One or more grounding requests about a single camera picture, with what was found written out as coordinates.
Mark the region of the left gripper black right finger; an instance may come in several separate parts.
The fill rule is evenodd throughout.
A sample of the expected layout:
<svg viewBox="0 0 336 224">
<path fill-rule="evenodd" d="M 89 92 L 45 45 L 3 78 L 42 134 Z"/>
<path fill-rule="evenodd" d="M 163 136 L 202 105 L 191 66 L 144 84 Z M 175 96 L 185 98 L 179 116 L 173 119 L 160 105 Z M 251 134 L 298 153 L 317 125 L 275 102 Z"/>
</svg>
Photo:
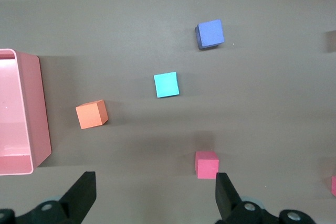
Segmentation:
<svg viewBox="0 0 336 224">
<path fill-rule="evenodd" d="M 241 197 L 226 173 L 216 174 L 215 199 L 221 216 L 217 223 L 314 223 L 308 214 L 298 210 L 270 214 L 261 201 Z"/>
</svg>

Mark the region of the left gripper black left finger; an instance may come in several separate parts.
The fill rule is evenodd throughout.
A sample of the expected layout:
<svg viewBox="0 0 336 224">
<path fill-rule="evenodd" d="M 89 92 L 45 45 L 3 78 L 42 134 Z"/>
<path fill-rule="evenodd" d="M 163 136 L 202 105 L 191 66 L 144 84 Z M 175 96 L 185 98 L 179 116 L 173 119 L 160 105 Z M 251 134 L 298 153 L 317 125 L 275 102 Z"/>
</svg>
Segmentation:
<svg viewBox="0 0 336 224">
<path fill-rule="evenodd" d="M 82 223 L 95 201 L 96 173 L 84 172 L 58 200 L 42 202 L 21 216 L 1 209 L 1 223 Z"/>
</svg>

